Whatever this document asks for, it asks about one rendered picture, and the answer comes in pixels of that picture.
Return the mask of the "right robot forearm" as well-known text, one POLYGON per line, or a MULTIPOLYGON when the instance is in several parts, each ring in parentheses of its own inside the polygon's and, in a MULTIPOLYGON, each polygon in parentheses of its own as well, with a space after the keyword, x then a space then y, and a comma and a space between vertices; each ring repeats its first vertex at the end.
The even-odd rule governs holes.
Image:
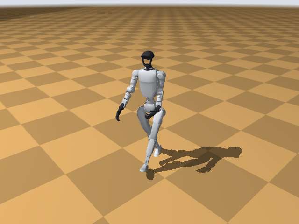
MULTIPOLYGON (((122 100, 122 102, 121 102, 121 103, 124 103, 124 107, 123 107, 123 108, 126 107, 126 104, 128 103, 130 97, 131 97, 131 94, 130 94, 129 92, 126 91, 125 96, 124 96, 124 98, 123 98, 123 100, 122 100)), ((120 104, 120 105, 121 105, 121 104, 120 104)))

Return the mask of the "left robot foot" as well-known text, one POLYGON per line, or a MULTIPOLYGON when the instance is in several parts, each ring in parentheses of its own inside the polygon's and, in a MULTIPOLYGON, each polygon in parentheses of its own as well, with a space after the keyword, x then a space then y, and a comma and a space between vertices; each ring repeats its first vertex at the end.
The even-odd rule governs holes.
POLYGON ((144 164, 141 168, 140 168, 140 171, 141 172, 146 172, 148 169, 148 165, 147 164, 144 164))

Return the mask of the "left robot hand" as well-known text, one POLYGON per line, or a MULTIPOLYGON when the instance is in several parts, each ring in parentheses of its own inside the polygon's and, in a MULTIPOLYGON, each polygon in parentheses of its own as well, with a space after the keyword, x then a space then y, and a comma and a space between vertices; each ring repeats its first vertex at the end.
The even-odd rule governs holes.
POLYGON ((157 106, 153 111, 150 111, 150 112, 152 112, 151 114, 147 114, 147 115, 145 115, 145 118, 147 118, 147 119, 150 119, 152 116, 154 116, 157 112, 159 112, 159 109, 161 108, 161 106, 157 106))

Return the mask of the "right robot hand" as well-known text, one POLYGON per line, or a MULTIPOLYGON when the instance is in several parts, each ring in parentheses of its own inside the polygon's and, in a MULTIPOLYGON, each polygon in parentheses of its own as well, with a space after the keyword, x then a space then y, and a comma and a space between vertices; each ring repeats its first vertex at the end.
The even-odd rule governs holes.
POLYGON ((116 120, 117 120, 117 121, 120 121, 120 120, 119 120, 119 115, 120 115, 121 111, 124 110, 123 107, 124 107, 124 103, 121 103, 121 105, 119 106, 119 109, 118 109, 118 111, 117 111, 117 113, 116 113, 116 120))

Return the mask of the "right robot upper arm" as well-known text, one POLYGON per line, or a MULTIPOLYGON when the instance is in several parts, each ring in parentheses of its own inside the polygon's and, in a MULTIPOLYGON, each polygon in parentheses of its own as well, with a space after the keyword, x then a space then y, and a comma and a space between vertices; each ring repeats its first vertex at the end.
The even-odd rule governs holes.
POLYGON ((129 92, 129 93, 134 93, 135 92, 135 86, 136 86, 136 83, 137 83, 137 80, 138 80, 138 72, 139 72, 139 70, 134 70, 132 72, 132 78, 131 78, 131 81, 130 81, 130 86, 127 87, 127 92, 129 92))

